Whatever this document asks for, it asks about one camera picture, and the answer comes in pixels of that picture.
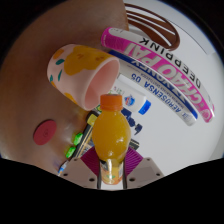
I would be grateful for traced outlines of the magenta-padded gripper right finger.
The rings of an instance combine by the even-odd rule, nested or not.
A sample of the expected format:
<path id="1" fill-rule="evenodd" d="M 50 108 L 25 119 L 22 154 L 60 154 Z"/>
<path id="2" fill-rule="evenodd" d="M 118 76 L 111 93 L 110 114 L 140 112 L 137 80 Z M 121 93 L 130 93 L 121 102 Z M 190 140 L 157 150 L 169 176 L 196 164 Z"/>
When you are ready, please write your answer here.
<path id="1" fill-rule="evenodd" d="M 136 150 L 129 148 L 124 159 L 124 188 L 139 188 L 162 178 L 164 174 L 150 158 L 143 158 Z"/>

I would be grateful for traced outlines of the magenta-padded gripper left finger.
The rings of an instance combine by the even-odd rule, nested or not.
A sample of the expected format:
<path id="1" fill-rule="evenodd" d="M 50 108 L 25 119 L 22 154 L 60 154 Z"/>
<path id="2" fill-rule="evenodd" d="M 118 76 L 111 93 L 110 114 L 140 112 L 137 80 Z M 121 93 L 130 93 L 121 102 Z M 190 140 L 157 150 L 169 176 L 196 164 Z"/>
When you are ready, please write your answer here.
<path id="1" fill-rule="evenodd" d="M 95 148 L 92 147 L 80 158 L 71 159 L 60 176 L 84 188 L 100 188 L 100 164 Z"/>

